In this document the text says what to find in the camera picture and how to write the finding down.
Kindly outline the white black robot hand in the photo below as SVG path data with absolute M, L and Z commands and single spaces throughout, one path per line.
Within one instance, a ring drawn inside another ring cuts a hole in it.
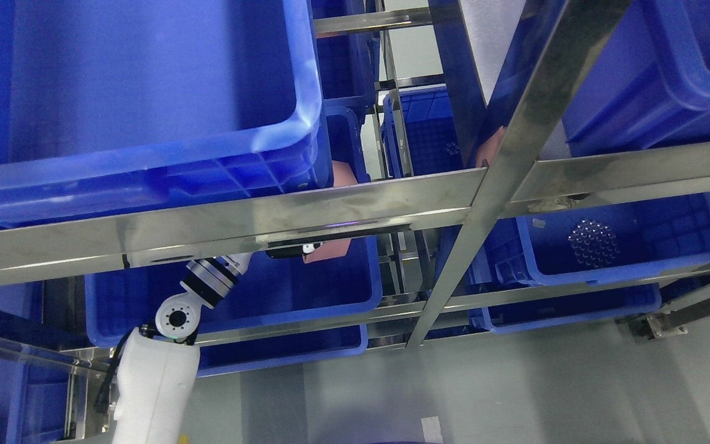
M 323 245 L 323 242 L 316 242 L 316 244 L 287 245 L 286 247 L 266 250 L 266 255 L 272 259 L 305 257 L 315 252 L 321 245 Z

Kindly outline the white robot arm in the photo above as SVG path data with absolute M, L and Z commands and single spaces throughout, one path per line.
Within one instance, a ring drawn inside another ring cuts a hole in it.
M 195 377 L 195 344 L 203 307 L 213 309 L 248 271 L 251 253 L 192 260 L 181 293 L 169 296 L 154 320 L 124 338 L 113 378 L 118 401 L 113 443 L 177 443 Z

